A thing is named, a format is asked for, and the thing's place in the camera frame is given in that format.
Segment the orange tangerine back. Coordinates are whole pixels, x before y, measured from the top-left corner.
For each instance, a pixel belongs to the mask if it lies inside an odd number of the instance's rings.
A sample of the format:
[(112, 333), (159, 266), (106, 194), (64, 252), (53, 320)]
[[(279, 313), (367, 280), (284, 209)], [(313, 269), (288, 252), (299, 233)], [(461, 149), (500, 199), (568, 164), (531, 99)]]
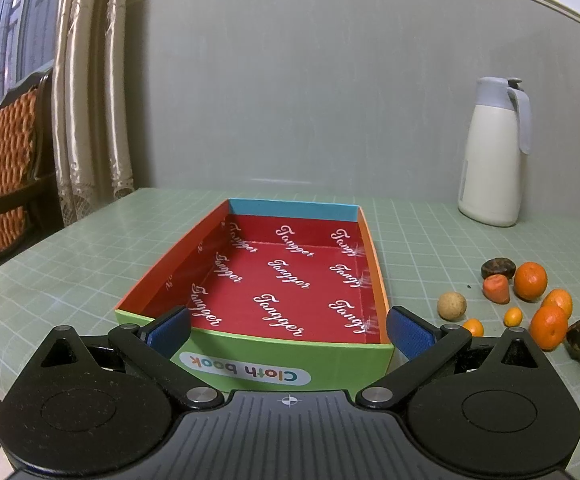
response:
[(528, 261), (518, 266), (514, 274), (514, 293), (524, 301), (533, 302), (543, 296), (547, 283), (544, 266)]

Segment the wooden sofa orange cushion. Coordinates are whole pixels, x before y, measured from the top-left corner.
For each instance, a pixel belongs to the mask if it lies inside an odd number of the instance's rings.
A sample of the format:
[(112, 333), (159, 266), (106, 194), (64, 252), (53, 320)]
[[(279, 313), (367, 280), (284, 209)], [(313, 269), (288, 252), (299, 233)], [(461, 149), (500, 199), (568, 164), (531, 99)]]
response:
[(63, 228), (51, 129), (52, 71), (0, 102), (0, 266)]

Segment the cream thermos jug grey lid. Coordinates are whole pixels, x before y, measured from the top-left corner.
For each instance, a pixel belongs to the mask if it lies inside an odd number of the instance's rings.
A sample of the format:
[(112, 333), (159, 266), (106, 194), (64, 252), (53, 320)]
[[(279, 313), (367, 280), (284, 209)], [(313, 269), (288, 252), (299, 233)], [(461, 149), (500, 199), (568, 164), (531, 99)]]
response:
[(522, 166), (531, 151), (530, 98), (516, 77), (476, 82), (458, 191), (458, 209), (489, 226), (513, 226), (522, 201)]

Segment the dark rotten fruit back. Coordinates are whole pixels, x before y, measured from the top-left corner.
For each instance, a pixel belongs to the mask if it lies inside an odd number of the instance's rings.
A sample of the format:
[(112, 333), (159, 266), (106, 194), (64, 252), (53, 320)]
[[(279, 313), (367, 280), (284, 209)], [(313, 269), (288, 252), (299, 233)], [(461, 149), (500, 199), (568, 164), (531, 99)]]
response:
[(486, 280), (492, 275), (503, 275), (510, 281), (516, 273), (517, 267), (512, 260), (505, 257), (491, 258), (481, 266), (481, 278)]

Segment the colourful cardboard box tray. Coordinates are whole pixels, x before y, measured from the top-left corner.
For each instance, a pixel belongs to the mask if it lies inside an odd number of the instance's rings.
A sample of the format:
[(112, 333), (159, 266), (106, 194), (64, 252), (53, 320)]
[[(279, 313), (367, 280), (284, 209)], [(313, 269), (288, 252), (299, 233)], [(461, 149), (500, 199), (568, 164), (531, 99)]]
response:
[(394, 348), (374, 242), (357, 205), (230, 198), (119, 302), (120, 323), (176, 307), (173, 362), (229, 392), (345, 390), (381, 378)]

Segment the tan round longan fruit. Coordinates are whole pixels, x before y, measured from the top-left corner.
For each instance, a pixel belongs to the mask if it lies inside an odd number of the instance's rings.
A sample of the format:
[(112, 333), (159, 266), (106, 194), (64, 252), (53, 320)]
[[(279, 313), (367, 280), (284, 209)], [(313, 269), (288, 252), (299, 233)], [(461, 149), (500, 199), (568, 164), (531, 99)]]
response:
[(466, 313), (467, 299), (459, 292), (443, 292), (436, 305), (441, 318), (454, 322)]

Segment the orange tangerine front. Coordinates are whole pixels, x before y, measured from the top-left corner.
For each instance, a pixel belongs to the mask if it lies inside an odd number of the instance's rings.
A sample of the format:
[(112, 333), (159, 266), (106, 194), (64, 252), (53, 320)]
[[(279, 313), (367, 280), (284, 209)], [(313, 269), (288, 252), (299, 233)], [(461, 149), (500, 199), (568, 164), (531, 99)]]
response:
[(555, 350), (566, 338), (568, 318), (558, 306), (540, 307), (532, 317), (529, 333), (544, 351)]

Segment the small orange kumquat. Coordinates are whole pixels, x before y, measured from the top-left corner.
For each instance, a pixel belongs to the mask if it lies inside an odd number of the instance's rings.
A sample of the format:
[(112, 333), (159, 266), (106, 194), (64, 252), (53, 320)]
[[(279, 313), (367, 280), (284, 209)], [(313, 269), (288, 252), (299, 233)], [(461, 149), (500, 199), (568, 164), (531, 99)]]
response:
[(462, 327), (468, 330), (473, 337), (483, 337), (484, 336), (484, 326), (476, 318), (469, 318)]
[(512, 307), (504, 314), (504, 324), (506, 327), (517, 327), (522, 323), (523, 312), (518, 307)]

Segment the beige satin curtain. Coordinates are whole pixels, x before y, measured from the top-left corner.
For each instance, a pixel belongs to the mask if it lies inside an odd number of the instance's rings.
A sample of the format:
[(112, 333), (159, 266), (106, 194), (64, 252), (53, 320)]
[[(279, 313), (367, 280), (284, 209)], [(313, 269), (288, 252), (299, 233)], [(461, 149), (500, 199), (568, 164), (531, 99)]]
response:
[(68, 226), (134, 190), (124, 93), (126, 0), (59, 0), (51, 114)]

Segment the orange tangerine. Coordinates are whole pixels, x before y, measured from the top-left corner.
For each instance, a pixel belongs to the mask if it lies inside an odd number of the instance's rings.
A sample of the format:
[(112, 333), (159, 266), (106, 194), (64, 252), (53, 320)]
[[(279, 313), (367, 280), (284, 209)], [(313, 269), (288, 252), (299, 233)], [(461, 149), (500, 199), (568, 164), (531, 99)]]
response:
[(544, 351), (555, 350), (566, 338), (568, 318), (558, 306), (540, 307), (532, 317), (529, 333)]
[(573, 300), (567, 290), (554, 288), (543, 299), (542, 307), (560, 307), (566, 317), (570, 318), (573, 312)]
[(533, 302), (543, 296), (547, 283), (544, 266), (528, 261), (518, 266), (514, 274), (514, 293), (524, 301)]

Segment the green grid tablecloth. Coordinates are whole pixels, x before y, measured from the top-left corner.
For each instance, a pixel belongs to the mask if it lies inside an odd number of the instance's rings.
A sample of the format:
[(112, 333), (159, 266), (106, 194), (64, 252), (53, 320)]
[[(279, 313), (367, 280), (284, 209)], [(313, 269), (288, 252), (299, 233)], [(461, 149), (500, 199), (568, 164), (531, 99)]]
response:
[[(83, 334), (114, 325), (115, 305), (189, 228), (222, 200), (219, 192), (141, 190), (43, 240), (0, 267), (0, 394), (58, 324)], [(453, 205), (365, 198), (388, 295), (430, 322), (435, 301), (464, 292), (486, 331), (502, 331), (503, 311), (480, 293), (480, 266), (504, 256), (535, 261), (567, 289), (580, 318), (580, 220), (535, 216), (495, 229)]]

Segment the red-orange carrot piece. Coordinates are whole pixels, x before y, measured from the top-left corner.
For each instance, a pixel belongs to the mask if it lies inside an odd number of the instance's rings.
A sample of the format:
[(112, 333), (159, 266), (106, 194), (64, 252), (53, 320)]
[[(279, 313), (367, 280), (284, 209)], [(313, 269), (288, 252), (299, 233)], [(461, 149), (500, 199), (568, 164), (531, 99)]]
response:
[(509, 281), (504, 274), (492, 274), (482, 284), (483, 295), (494, 304), (508, 304), (510, 301)]

